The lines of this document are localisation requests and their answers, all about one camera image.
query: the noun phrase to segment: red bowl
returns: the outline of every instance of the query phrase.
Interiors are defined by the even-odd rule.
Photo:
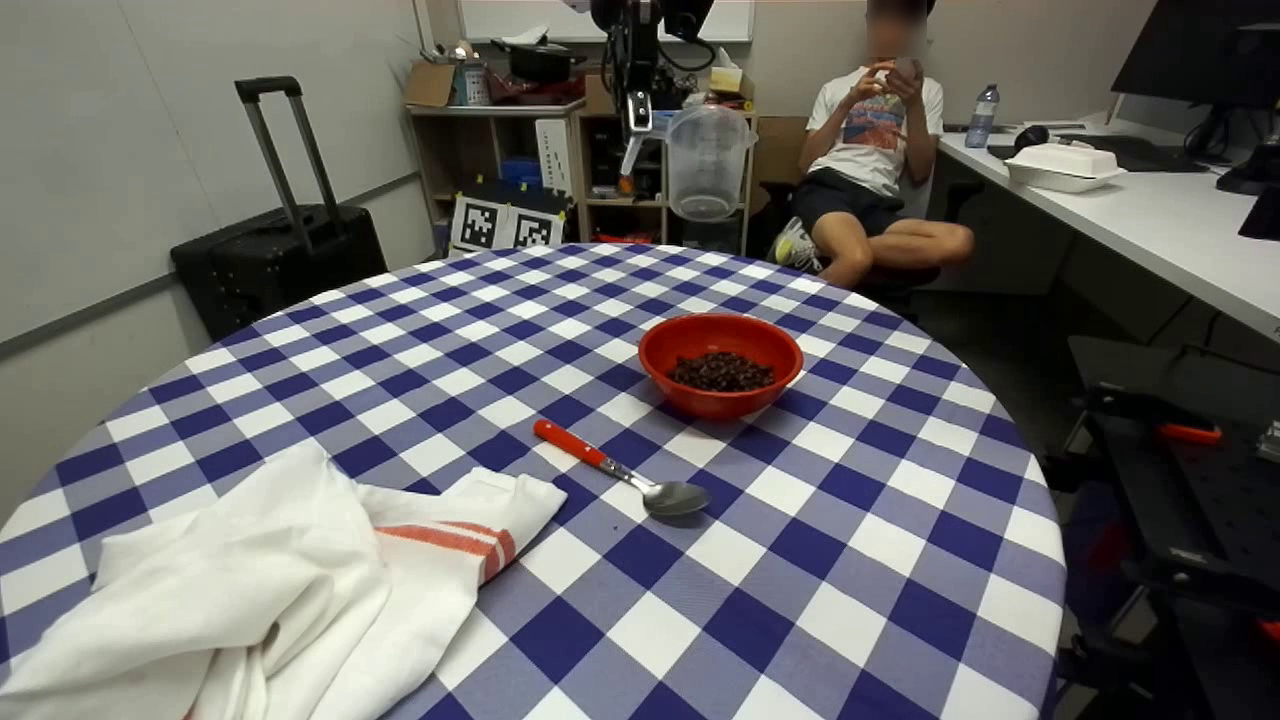
[[[680,356],[709,351],[747,356],[753,365],[774,370],[774,377],[753,394],[703,394],[667,377]],[[667,316],[639,336],[639,370],[677,418],[753,418],[800,377],[800,365],[800,345],[786,327],[737,314]]]

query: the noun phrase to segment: luggage handle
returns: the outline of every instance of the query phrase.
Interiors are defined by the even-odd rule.
[[[260,154],[267,160],[267,171],[274,171],[274,183],[281,191],[285,216],[287,216],[294,231],[305,241],[305,248],[315,252],[315,246],[308,235],[308,224],[305,224],[305,212],[298,210],[298,196],[287,187],[274,128],[267,128],[264,110],[260,110],[260,95],[267,95],[267,91],[285,91],[287,95],[294,121],[298,121],[298,128],[305,137],[305,147],[308,147],[308,160],[311,160],[311,171],[315,171],[315,183],[321,183],[321,196],[325,196],[325,212],[332,220],[342,220],[336,201],[332,201],[332,183],[328,183],[328,171],[325,171],[325,160],[321,160],[321,143],[315,143],[311,121],[308,121],[308,110],[305,110],[305,90],[299,90],[298,75],[238,79],[238,95],[241,95],[241,104],[247,111],[247,123],[251,123],[251,137],[257,137],[257,143],[260,143]]]

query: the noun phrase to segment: legs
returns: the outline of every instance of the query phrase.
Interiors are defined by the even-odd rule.
[[[832,257],[825,281],[836,289],[856,289],[868,271],[932,271],[972,257],[972,231],[941,220],[896,220],[868,235],[854,212],[825,212],[812,241]]]

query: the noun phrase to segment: shorts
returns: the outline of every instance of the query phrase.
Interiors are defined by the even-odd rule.
[[[795,216],[812,235],[812,224],[828,212],[848,212],[868,230],[868,235],[881,235],[890,224],[902,220],[903,206],[892,196],[868,191],[832,167],[822,167],[800,182]]]

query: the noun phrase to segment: rolling luggage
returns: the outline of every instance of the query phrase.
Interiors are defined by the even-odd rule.
[[[267,160],[281,210],[171,248],[176,281],[190,289],[212,340],[247,327],[315,293],[385,271],[370,210],[336,206],[321,143],[294,75],[238,79],[251,137]],[[311,155],[325,206],[298,206],[274,143],[260,95],[285,91]]]

